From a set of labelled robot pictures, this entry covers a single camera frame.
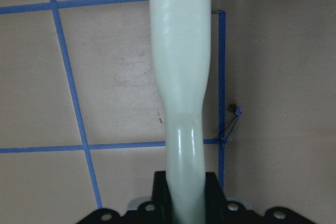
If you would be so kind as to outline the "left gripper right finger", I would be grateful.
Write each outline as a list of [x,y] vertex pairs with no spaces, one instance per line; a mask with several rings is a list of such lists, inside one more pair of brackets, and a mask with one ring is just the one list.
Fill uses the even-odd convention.
[[226,203],[227,201],[215,173],[206,172],[206,223],[224,223]]

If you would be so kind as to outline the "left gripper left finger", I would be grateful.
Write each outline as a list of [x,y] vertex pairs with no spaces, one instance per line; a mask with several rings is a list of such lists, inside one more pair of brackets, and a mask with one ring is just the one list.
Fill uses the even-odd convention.
[[165,171],[154,173],[151,200],[156,207],[160,223],[172,223],[172,200]]

